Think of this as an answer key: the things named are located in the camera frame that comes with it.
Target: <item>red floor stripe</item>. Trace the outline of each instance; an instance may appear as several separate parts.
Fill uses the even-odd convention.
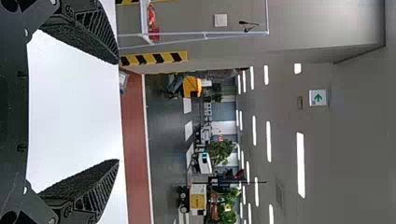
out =
[[[128,73],[127,92],[121,97],[128,217],[130,224],[149,224],[149,176],[142,76]]]

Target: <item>yellow black hazard stripe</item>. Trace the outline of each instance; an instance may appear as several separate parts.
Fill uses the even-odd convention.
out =
[[[130,54],[120,56],[121,66],[138,66],[157,63],[184,63],[187,51]]]
[[[152,3],[156,2],[168,2],[172,0],[151,0]],[[135,5],[138,4],[139,0],[116,0],[116,5],[118,6],[129,6],[129,5]]]

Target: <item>green plant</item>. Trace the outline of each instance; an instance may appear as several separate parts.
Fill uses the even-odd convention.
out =
[[[220,224],[234,224],[236,222],[236,213],[233,211],[226,212],[224,206],[219,208],[219,222]]]
[[[211,96],[212,100],[216,103],[221,103],[222,100],[222,94],[220,93],[216,93],[214,95]]]
[[[233,206],[239,194],[241,194],[241,191],[238,188],[228,189],[223,195],[224,202],[230,206]]]
[[[221,89],[222,89],[221,84],[213,83],[213,85],[212,85],[212,91],[213,92],[221,92]]]
[[[209,145],[209,156],[214,165],[223,164],[227,165],[227,158],[233,152],[233,142],[224,140],[223,142],[211,142]]]

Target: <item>white machine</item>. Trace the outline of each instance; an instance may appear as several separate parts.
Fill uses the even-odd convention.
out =
[[[193,184],[190,188],[190,212],[193,216],[206,216],[207,185]]]
[[[205,126],[201,127],[201,144],[210,144],[210,137],[212,136],[212,126],[207,122]]]
[[[210,175],[212,174],[212,162],[210,161],[209,153],[201,152],[198,154],[198,164],[201,170],[201,174]]]

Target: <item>metal frame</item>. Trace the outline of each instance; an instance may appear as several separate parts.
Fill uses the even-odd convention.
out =
[[[148,44],[147,45],[136,45],[136,46],[131,46],[131,47],[122,47],[120,50],[123,49],[140,49],[144,47],[150,47],[150,46],[160,46],[160,45],[168,45],[168,44],[178,44],[178,43],[188,43],[188,42],[194,42],[194,41],[206,41],[206,40],[215,40],[215,39],[233,39],[233,38],[241,38],[241,37],[257,37],[257,36],[267,36],[269,35],[269,21],[268,21],[268,1],[265,0],[265,10],[266,10],[266,29],[265,31],[250,31],[250,32],[244,32],[244,31],[224,31],[224,32],[214,32],[214,31],[198,31],[198,32],[171,32],[171,33],[166,33],[166,32],[159,32],[159,33],[149,33],[149,28],[148,28],[148,6],[150,0],[140,0],[139,1],[139,6],[140,6],[140,25],[141,25],[141,33],[138,34],[123,34],[123,35],[118,35],[118,38],[126,38],[126,37],[135,37],[139,36],[143,38]],[[152,40],[149,39],[150,36],[153,35],[167,35],[167,36],[183,36],[183,35],[201,35],[201,38],[190,38],[190,39],[184,39],[184,40],[175,40],[175,41],[166,41],[166,42],[160,42],[160,43],[154,43]]]
[[[26,44],[59,7],[50,0],[0,2],[0,223],[14,223],[26,200],[34,203],[26,182],[29,130],[29,69]]]

